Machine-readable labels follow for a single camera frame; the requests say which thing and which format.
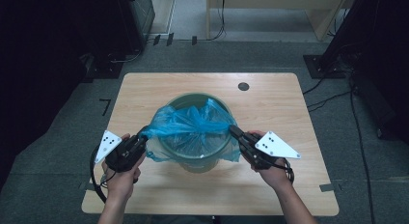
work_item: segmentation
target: white triangular marker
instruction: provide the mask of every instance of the white triangular marker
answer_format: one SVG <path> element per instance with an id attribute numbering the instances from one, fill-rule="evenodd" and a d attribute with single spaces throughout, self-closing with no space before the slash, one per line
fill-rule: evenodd
<path id="1" fill-rule="evenodd" d="M 105 130 L 101 143 L 99 144 L 95 163 L 99 163 L 105 156 L 109 155 L 122 141 L 123 140 L 120 136 L 117 136 L 109 130 Z"/>
<path id="2" fill-rule="evenodd" d="M 265 154 L 276 157 L 301 158 L 290 145 L 277 136 L 273 131 L 268 131 L 257 143 L 256 148 Z"/>

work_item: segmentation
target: bucket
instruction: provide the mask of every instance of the bucket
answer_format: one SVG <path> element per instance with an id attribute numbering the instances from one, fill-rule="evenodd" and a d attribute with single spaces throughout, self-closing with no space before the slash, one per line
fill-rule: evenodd
<path id="1" fill-rule="evenodd" d="M 216 101 L 230 115 L 232 114 L 228 106 L 222 100 L 206 93 L 183 94 L 169 101 L 167 105 L 173 106 L 176 110 L 190 106 L 196 106 L 197 108 L 201 108 L 205 106 L 209 98 Z M 217 165 L 220 155 L 223 152 L 223 149 L 230 143 L 231 138 L 232 137 L 230 135 L 227 135 L 226 140 L 220 146 L 214 148 L 214 151 L 212 153 L 201 156 L 192 156 L 177 153 L 163 141 L 161 141 L 161 144 L 173 155 L 175 159 L 180 159 L 180 161 L 184 162 L 180 163 L 180 166 L 183 169 L 191 173 L 204 173 L 211 170 Z"/>

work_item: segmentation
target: wooden table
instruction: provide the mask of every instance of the wooden table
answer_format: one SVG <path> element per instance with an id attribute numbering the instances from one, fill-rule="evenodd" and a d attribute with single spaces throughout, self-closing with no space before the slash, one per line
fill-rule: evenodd
<path id="1" fill-rule="evenodd" d="M 206 0 L 206 34 L 210 39 L 210 9 L 221 9 L 223 0 Z M 351 0 L 225 0 L 226 9 L 305 10 L 318 40 L 323 41 L 341 8 Z"/>
<path id="2" fill-rule="evenodd" d="M 238 84 L 249 84 L 240 91 Z M 156 110 L 184 93 L 212 94 L 230 108 L 243 130 L 273 130 L 302 155 L 290 159 L 294 187 L 313 215 L 339 212 L 334 191 L 314 134 L 295 74 L 292 73 L 130 73 L 123 80 L 107 129 L 122 135 L 136 133 L 150 123 Z M 183 170 L 177 163 L 146 158 L 126 213 L 281 215 L 277 196 L 242 157 L 220 160 L 203 174 Z M 101 167 L 95 176 L 101 177 Z M 102 212 L 103 203 L 87 191 L 82 210 Z"/>

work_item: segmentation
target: person's left hand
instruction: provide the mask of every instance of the person's left hand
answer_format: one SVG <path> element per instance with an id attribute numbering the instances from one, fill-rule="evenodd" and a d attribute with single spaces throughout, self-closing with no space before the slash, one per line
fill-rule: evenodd
<path id="1" fill-rule="evenodd" d="M 130 137 L 129 134 L 126 134 L 122 137 L 122 140 L 126 140 Z M 141 175 L 141 171 L 139 170 L 139 165 L 144 161 L 145 154 L 142 154 L 141 158 L 135 165 L 132 167 L 131 170 L 116 173 L 115 176 L 110 179 L 114 175 L 114 171 L 108 167 L 105 161 L 102 162 L 102 169 L 105 172 L 106 179 L 110 179 L 107 182 L 108 185 L 108 198 L 115 196 L 118 199 L 127 201 L 133 192 L 133 181 L 138 179 Z"/>

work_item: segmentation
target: trash bag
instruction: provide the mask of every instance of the trash bag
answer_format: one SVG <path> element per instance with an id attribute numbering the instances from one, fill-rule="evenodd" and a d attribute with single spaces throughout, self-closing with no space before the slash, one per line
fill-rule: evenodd
<path id="1" fill-rule="evenodd" d="M 176 110 L 166 105 L 157 110 L 141 133 L 147 135 L 147 157 L 156 162 L 173 161 L 190 165 L 218 159 L 237 162 L 240 150 L 229 133 L 234 118 L 209 98 L 201 108 Z"/>

